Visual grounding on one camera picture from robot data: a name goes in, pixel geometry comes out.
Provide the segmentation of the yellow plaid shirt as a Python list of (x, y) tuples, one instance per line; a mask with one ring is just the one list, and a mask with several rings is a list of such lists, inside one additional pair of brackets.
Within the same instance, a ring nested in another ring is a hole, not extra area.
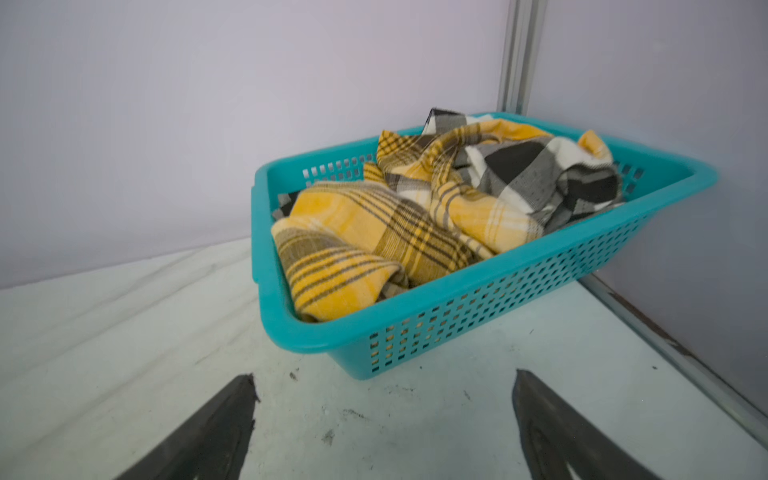
[(622, 185), (594, 132), (436, 109), (383, 132), (360, 180), (282, 196), (271, 233), (296, 313), (328, 322), (611, 210)]

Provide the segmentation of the aluminium frame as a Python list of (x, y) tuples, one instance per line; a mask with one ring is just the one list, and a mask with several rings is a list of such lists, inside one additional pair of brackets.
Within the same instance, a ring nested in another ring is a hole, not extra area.
[(499, 106), (714, 167), (583, 285), (767, 439), (767, 5), (514, 1)]

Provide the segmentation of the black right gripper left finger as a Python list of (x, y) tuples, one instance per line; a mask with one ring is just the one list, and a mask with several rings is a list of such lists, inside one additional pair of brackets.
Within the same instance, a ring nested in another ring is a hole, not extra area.
[(251, 374), (233, 378), (121, 479), (237, 479), (260, 402)]

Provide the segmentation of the teal plastic basket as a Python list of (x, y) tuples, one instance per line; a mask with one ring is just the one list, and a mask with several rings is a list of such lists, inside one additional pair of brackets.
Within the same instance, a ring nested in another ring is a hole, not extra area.
[[(485, 115), (571, 140), (589, 132), (507, 113)], [(252, 272), (267, 335), (294, 353), (328, 354), (357, 379), (372, 378), (600, 269), (658, 211), (717, 179), (702, 162), (600, 138), (623, 180), (617, 207), (340, 319), (305, 321), (294, 309), (272, 237), (274, 213), (284, 195), (319, 182), (360, 180), (376, 158), (380, 135), (268, 163), (251, 190)]]

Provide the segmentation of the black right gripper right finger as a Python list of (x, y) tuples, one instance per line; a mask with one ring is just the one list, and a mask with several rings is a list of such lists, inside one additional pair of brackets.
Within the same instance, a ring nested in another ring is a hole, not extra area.
[(534, 479), (656, 479), (528, 370), (512, 390), (521, 449)]

